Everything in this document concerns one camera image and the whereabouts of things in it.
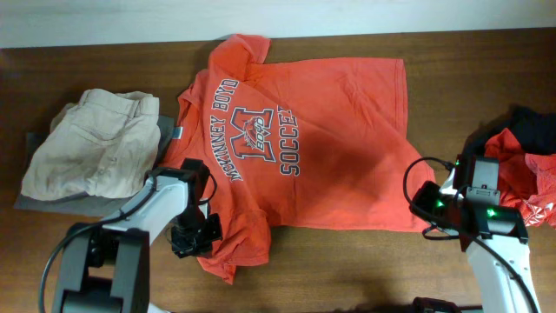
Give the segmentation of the orange soccer t-shirt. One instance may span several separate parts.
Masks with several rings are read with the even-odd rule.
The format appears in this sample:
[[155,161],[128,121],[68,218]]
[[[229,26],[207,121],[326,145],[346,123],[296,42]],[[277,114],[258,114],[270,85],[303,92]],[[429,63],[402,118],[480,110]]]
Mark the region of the orange soccer t-shirt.
[[[201,267],[232,283],[270,257],[274,227],[418,232],[402,183],[420,154],[407,140],[399,58],[336,57],[268,63],[266,37],[236,34],[179,96],[182,134],[163,159],[202,160],[216,180],[205,196],[222,240]],[[433,170],[413,167],[409,195]]]

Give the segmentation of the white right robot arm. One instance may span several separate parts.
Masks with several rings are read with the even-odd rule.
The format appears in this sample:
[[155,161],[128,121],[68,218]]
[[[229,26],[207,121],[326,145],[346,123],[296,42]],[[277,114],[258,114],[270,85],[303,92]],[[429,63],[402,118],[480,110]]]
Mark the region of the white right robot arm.
[[477,312],[539,312],[530,266],[529,235],[522,215],[500,204],[499,161],[482,156],[457,156],[455,162],[434,158],[450,171],[443,186],[426,181],[410,196],[407,187],[414,166],[403,177],[402,189],[409,209],[442,232],[436,241],[459,240],[472,267],[481,296]]

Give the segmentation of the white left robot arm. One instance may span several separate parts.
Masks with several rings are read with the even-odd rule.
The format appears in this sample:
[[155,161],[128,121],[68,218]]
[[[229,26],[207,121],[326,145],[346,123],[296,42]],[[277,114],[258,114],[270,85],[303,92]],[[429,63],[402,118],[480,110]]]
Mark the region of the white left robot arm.
[[220,217],[204,191],[214,176],[201,160],[159,167],[121,209],[96,223],[76,223],[45,265],[61,257],[55,312],[154,313],[150,247],[165,236],[180,257],[209,257],[222,240]]

